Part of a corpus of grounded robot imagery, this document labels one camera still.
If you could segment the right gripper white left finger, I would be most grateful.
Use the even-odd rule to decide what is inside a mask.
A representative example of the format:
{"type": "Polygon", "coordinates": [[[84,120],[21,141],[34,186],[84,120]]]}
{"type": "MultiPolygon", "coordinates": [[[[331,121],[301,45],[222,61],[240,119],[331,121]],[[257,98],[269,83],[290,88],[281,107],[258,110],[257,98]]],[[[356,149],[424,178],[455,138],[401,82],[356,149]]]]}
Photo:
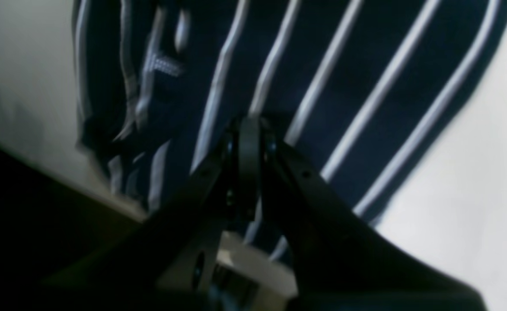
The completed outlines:
{"type": "Polygon", "coordinates": [[[238,175],[240,125],[220,142],[162,208],[123,240],[46,278],[63,292],[130,295],[206,291],[227,224],[242,215],[238,175]]]}

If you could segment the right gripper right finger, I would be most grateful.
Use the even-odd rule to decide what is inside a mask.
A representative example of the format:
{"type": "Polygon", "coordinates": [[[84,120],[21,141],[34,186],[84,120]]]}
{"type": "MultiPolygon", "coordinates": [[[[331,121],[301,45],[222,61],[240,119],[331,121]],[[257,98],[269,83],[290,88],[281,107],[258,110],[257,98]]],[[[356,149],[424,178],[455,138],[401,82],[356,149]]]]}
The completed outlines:
{"type": "Polygon", "coordinates": [[[406,254],[360,220],[261,122],[263,214],[289,245],[293,303],[481,303],[472,287],[406,254]]]}

